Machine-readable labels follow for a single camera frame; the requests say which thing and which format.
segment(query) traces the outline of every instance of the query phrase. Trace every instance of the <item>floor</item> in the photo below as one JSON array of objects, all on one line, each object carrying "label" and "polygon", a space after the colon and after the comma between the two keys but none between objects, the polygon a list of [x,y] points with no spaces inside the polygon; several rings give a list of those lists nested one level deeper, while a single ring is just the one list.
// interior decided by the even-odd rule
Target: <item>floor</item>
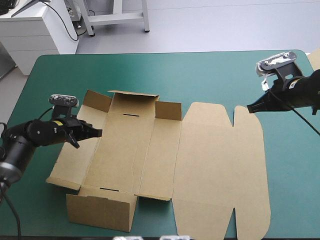
[{"label": "floor", "polygon": [[[97,15],[112,2],[88,1]],[[149,0],[149,33],[143,23],[95,27],[82,35],[77,54],[300,49],[320,47],[320,0]],[[141,0],[123,0],[123,11]],[[27,80],[15,69],[0,80],[0,122],[7,122]]]}]

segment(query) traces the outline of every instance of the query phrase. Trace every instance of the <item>cardboard flap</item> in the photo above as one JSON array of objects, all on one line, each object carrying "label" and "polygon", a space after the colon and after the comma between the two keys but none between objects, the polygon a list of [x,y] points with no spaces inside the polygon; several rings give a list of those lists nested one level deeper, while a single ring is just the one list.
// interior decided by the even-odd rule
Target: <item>cardboard flap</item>
[{"label": "cardboard flap", "polygon": [[239,240],[266,234],[271,210],[265,149],[254,114],[237,106],[232,127],[223,106],[191,105],[181,126],[172,202],[180,235],[223,239],[233,208]]},{"label": "cardboard flap", "polygon": [[136,96],[148,96],[148,97],[158,97],[158,94],[149,94],[149,93],[140,93],[133,91],[119,91],[119,90],[110,90],[108,93],[117,93],[117,94],[125,94],[125,95],[136,95]]},{"label": "cardboard flap", "polygon": [[141,177],[139,196],[170,200],[182,122],[156,118]]},{"label": "cardboard flap", "polygon": [[154,118],[109,113],[84,184],[138,193]]},{"label": "cardboard flap", "polygon": [[112,98],[95,91],[87,90],[84,96],[83,105],[98,109],[103,112],[109,112]]},{"label": "cardboard flap", "polygon": [[308,55],[313,70],[320,69],[320,48]]},{"label": "cardboard flap", "polygon": [[182,120],[182,104],[178,102],[155,102],[155,117],[158,119]]},{"label": "cardboard flap", "polygon": [[[82,105],[77,117],[97,129],[102,129],[107,115],[104,111]],[[65,143],[46,182],[78,190],[86,176],[99,140],[99,138],[82,140],[79,142],[80,148],[78,149],[70,143]]]},{"label": "cardboard flap", "polygon": [[137,197],[133,194],[81,187],[79,195],[67,194],[71,222],[130,232]]},{"label": "cardboard flap", "polygon": [[158,95],[126,91],[111,92],[114,93],[114,96],[110,113],[134,117],[155,117],[155,102],[159,100]]}]

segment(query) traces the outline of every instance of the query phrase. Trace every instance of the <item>green table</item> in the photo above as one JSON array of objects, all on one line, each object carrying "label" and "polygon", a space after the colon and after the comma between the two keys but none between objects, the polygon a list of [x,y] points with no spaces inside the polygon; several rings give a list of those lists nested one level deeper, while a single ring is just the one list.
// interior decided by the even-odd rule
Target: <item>green table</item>
[{"label": "green table", "polygon": [[[162,101],[223,104],[233,117],[236,105],[253,103],[263,94],[257,61],[280,51],[193,52],[155,54],[49,55],[36,62],[15,106],[9,125],[32,120],[50,107],[53,93],[77,96],[87,89],[155,93]],[[312,67],[302,51],[297,63],[305,75]],[[319,116],[300,110],[320,128]],[[271,205],[268,238],[320,237],[319,137],[293,112],[257,114],[264,130]],[[27,236],[118,236],[126,233],[69,223],[66,193],[45,183],[62,144],[37,149],[22,180],[8,195]],[[140,198],[130,235],[175,234],[171,202]],[[16,222],[7,204],[0,208],[0,235],[15,235]],[[227,237],[235,237],[234,216]]]}]

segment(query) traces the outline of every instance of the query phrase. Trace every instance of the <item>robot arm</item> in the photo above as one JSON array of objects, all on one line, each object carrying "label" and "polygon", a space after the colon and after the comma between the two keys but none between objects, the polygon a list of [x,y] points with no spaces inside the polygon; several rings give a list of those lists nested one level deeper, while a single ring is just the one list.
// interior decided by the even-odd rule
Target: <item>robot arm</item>
[{"label": "robot arm", "polygon": [[[311,76],[304,76],[296,65],[294,52],[283,52],[261,60],[256,72],[263,77],[265,94],[247,106],[250,113],[290,111],[295,108],[311,107],[316,115],[320,109],[320,69]],[[277,80],[269,88],[267,78],[276,75]]]},{"label": "robot arm", "polygon": [[2,191],[21,179],[37,147],[68,142],[79,148],[78,141],[102,136],[101,129],[72,115],[72,107],[78,106],[76,97],[54,94],[49,102],[54,105],[50,121],[36,119],[8,129],[4,125],[0,146]]}]

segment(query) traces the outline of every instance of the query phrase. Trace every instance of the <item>black slot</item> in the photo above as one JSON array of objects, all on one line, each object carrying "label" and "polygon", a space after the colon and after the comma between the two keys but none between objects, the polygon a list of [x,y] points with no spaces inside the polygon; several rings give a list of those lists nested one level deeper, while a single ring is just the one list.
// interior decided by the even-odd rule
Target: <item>black slot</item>
[{"label": "black slot", "polygon": [[124,113],[123,115],[126,115],[126,116],[133,116],[133,117],[139,117],[139,115],[134,115],[134,114],[126,114],[126,113]]},{"label": "black slot", "polygon": [[103,190],[110,190],[110,191],[115,191],[115,192],[119,192],[119,190],[115,190],[115,189],[110,189],[110,188],[104,188],[104,187],[100,187],[100,189],[103,189]]}]

